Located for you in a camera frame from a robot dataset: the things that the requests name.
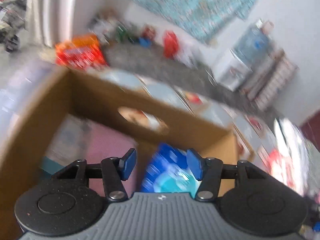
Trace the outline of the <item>red plastic bag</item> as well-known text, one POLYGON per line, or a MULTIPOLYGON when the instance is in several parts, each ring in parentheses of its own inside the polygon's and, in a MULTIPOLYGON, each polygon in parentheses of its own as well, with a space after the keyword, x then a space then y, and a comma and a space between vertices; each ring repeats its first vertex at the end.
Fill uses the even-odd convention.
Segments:
POLYGON ((163 36, 163 55, 173 59, 180 49, 178 38, 173 31, 166 31, 163 36))

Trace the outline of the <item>rolled floral mattress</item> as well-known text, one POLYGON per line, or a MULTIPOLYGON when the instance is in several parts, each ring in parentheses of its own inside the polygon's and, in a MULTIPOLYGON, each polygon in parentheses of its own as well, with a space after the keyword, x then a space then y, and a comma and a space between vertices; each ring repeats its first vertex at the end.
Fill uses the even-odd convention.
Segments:
POLYGON ((253 73, 246 79, 240 87, 240 93, 247 96, 249 101, 253 101, 258 92, 263 88, 267 77, 273 72, 274 68, 284 56, 282 48, 269 53, 255 68, 253 73))

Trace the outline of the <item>wheelchair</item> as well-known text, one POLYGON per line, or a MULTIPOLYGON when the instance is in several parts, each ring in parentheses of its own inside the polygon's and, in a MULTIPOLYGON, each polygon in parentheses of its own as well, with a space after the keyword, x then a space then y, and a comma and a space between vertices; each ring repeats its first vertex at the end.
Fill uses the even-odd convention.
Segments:
POLYGON ((19 49, 18 33, 25 28, 27 0, 1 0, 1 44, 7 53, 19 49))

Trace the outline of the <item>massager product box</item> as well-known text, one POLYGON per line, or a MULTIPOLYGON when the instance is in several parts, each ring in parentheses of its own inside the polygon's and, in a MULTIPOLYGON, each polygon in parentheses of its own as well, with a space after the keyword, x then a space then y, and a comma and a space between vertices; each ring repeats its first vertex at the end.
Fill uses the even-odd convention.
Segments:
POLYGON ((1 90, 1 148, 4 148, 20 118, 24 118, 48 94, 59 67, 42 60, 27 62, 1 90))

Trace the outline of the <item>orange snack bag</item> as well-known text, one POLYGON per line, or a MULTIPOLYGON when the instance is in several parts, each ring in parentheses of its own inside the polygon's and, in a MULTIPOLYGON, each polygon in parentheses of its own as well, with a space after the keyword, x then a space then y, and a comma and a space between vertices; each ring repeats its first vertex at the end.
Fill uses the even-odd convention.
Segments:
POLYGON ((109 67, 95 34, 86 34, 55 46, 55 63, 79 70, 109 67))

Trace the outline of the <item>white woven blanket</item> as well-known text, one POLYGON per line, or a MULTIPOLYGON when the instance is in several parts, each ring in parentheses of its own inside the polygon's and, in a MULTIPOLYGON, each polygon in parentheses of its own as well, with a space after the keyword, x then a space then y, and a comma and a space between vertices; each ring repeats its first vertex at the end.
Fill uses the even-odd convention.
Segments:
POLYGON ((308 189, 309 156, 305 139, 300 129, 287 118, 274 120, 274 135, 277 150, 284 157, 290 157, 298 179, 304 185, 304 195, 308 189))

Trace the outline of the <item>floral teal wall cloth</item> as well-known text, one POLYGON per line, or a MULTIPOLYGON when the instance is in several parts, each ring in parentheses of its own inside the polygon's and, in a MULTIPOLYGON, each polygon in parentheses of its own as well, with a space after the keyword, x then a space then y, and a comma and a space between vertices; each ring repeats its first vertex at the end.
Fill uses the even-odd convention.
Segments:
POLYGON ((246 19, 257 0, 132 0, 208 43, 235 17, 246 19))

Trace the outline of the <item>teal mask box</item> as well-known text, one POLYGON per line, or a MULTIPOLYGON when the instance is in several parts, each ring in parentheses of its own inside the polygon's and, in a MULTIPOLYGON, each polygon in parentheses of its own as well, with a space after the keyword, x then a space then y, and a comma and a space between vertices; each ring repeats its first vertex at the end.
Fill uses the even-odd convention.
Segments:
POLYGON ((84 158, 90 131, 89 121, 67 115, 46 150, 41 164, 44 176, 49 177, 70 163, 84 158))

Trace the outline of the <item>blue tissue pack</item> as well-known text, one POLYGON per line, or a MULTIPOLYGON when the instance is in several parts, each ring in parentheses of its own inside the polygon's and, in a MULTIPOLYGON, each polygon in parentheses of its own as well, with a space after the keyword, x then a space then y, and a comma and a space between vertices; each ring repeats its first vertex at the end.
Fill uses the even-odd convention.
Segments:
POLYGON ((188 192, 195 197, 199 185, 187 164, 186 152, 161 143, 146 167, 140 190, 147 193, 188 192))

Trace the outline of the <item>blue water jug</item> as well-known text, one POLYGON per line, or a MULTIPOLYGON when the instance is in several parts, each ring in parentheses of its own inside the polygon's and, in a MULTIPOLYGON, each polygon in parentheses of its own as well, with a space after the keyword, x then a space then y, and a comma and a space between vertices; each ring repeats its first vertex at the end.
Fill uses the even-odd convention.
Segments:
POLYGON ((268 53, 271 40, 256 25, 249 27, 232 48, 235 56, 245 65, 252 66, 261 61, 268 53))

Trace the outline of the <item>grey window curtain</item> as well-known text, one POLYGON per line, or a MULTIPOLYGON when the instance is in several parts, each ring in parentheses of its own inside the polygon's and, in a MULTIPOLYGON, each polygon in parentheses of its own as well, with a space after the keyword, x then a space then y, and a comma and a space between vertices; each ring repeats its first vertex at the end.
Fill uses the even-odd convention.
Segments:
POLYGON ((70 37, 75 0, 27 0, 25 28, 34 44, 53 48, 70 37))

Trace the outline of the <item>rolled plaid mattress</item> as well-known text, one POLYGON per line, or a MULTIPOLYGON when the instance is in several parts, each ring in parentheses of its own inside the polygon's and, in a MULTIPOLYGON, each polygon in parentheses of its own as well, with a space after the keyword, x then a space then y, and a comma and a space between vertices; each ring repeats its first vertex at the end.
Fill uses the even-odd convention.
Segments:
POLYGON ((277 99, 281 91, 293 79, 298 67, 286 56, 277 63, 271 77, 267 80, 254 102, 261 111, 265 111, 277 99))

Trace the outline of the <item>white water dispenser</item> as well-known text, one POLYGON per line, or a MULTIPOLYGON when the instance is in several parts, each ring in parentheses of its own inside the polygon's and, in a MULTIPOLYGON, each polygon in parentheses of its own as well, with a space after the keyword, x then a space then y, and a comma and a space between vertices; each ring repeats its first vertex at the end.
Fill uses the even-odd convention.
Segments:
POLYGON ((251 67, 243 63, 232 50, 218 57, 212 67, 216 83, 231 92, 236 91, 251 73, 251 67))

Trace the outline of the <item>brown cardboard box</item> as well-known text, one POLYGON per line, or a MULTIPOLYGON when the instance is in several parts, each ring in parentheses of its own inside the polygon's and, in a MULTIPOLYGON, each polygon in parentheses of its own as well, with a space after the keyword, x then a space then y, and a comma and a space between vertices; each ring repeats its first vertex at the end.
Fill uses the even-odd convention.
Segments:
POLYGON ((60 67, 27 97, 9 129, 1 134, 1 239, 16 239, 19 235, 15 202, 36 184, 46 149, 68 114, 93 120, 134 138, 138 144, 139 177, 161 142, 182 150, 193 148, 203 157, 214 157, 226 164, 238 161, 232 129, 216 126, 143 93, 60 67), (165 122, 167 129, 154 132, 128 122, 119 114, 120 107, 154 115, 165 122))

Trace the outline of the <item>red carton on floor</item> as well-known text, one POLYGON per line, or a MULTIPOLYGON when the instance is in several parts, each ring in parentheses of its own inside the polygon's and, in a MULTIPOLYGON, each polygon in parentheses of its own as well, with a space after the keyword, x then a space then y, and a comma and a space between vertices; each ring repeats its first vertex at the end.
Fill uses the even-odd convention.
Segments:
POLYGON ((142 38, 153 41, 156 37, 156 29, 150 25, 146 25, 142 32, 142 38))

